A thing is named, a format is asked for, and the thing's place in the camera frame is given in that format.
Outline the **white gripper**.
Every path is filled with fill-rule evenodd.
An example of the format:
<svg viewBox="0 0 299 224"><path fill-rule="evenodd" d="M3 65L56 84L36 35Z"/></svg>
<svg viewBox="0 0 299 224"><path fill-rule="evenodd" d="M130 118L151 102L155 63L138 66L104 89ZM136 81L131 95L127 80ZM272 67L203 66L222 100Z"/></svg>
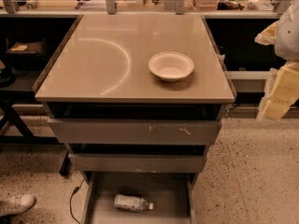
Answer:
<svg viewBox="0 0 299 224"><path fill-rule="evenodd" d="M258 121L280 120L299 100L299 0L293 0L279 21L263 29L254 41L275 44L276 55L287 61L279 69L270 69L257 115Z"/></svg>

